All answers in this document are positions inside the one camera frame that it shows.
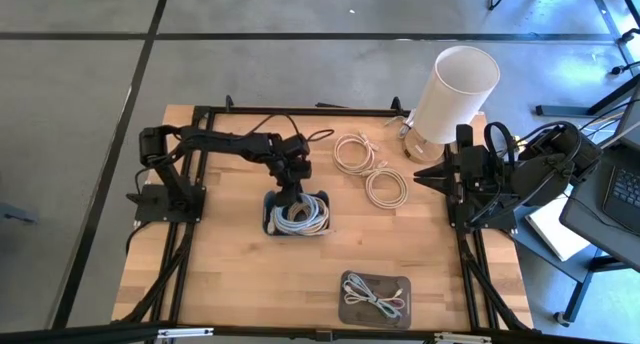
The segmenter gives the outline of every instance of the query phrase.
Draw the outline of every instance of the chair wheel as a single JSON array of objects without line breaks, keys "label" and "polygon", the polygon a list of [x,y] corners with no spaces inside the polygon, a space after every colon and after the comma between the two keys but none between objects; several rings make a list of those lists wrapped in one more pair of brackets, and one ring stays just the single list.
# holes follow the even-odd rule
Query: chair wheel
[{"label": "chair wheel", "polygon": [[556,320],[556,322],[558,322],[558,324],[562,325],[565,328],[569,327],[569,323],[568,321],[564,320],[563,318],[564,312],[557,312],[555,314],[553,314],[553,319]]}]

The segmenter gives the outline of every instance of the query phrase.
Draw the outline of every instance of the laptop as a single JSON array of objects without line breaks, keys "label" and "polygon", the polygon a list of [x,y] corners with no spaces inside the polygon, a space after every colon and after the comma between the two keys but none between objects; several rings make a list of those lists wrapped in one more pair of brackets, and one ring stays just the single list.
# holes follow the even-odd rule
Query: laptop
[{"label": "laptop", "polygon": [[[639,120],[640,105],[633,105],[625,112],[616,133]],[[640,127],[620,138],[612,152],[614,168],[602,210],[620,225],[640,233]]]}]

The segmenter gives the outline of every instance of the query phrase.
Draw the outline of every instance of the small tray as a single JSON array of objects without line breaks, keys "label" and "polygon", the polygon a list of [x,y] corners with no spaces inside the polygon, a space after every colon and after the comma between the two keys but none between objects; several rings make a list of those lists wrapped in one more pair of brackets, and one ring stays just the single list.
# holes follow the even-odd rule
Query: small tray
[{"label": "small tray", "polygon": [[[367,286],[378,297],[391,297],[398,289],[402,288],[400,298],[404,300],[405,306],[400,309],[402,317],[387,318],[376,306],[368,302],[348,305],[344,302],[346,292],[342,288],[342,283],[347,279],[347,275],[354,273],[365,281]],[[340,298],[338,305],[338,316],[345,324],[364,325],[377,328],[409,329],[411,326],[411,282],[407,277],[390,277],[383,275],[361,274],[346,271],[340,278]]]},{"label": "small tray", "polygon": [[[327,208],[329,208],[329,196],[323,190],[320,190],[316,194],[309,194],[309,193],[306,193],[306,194],[319,198],[327,205]],[[271,210],[273,210],[273,208],[275,207],[275,202],[276,202],[276,192],[269,191],[267,194],[265,194],[264,206],[263,206],[264,210],[262,211],[262,230],[264,231],[264,233],[269,236],[300,236],[300,235],[291,235],[291,234],[284,233],[278,230],[278,228],[275,228],[275,231],[273,232],[273,234],[269,234],[269,232],[267,231],[267,226],[269,225],[269,220],[271,218]],[[287,216],[286,209],[284,210],[283,214],[285,217]],[[330,226],[331,226],[331,217],[329,217],[329,220],[327,221],[326,229],[329,229]]]}]

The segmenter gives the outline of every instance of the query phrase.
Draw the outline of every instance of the wooden table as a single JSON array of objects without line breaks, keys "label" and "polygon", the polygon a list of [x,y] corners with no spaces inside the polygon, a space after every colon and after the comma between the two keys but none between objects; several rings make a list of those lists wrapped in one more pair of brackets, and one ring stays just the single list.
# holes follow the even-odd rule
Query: wooden table
[{"label": "wooden table", "polygon": [[[192,112],[192,106],[168,106],[164,123],[188,125]],[[216,115],[214,130],[245,133],[262,118]],[[404,275],[411,280],[410,330],[469,330],[458,250],[454,231],[448,225],[444,196],[411,180],[413,172],[425,166],[403,155],[396,138],[399,124],[385,127],[387,118],[371,117],[293,118],[306,135],[324,128],[336,131],[328,139],[311,143],[313,175],[302,182],[306,192],[324,190],[329,194],[334,232],[314,238],[265,235],[261,227],[262,200],[267,191],[277,189],[275,179],[268,176],[264,165],[238,156],[209,154],[204,177],[207,198],[202,222],[196,226],[179,322],[365,329],[338,319],[340,275],[353,270]],[[472,123],[476,143],[483,142],[485,124],[482,114]],[[401,208],[376,208],[366,197],[364,178],[347,176],[334,166],[335,141],[357,129],[380,146],[376,160],[388,161],[406,177],[410,196]],[[284,117],[273,118],[260,131],[278,132],[283,137],[293,134]],[[355,145],[344,150],[347,160],[362,158],[363,153]],[[150,178],[158,181],[154,174]],[[384,179],[376,182],[376,188],[380,196],[393,195],[396,190],[393,182]],[[114,319],[128,314],[156,279],[167,227],[152,224],[134,238]],[[484,238],[494,286],[520,320],[531,325],[513,242],[492,230],[485,230]],[[482,291],[477,285],[476,289],[478,311],[484,321]],[[167,317],[168,302],[164,301],[163,318]]]}]

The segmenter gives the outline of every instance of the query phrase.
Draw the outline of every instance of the laptop keyboard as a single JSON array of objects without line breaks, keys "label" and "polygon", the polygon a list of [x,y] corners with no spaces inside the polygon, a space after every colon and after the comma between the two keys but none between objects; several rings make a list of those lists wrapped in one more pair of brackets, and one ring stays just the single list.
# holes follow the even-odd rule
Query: laptop keyboard
[{"label": "laptop keyboard", "polygon": [[640,208],[640,176],[618,169],[612,189],[615,198]]}]

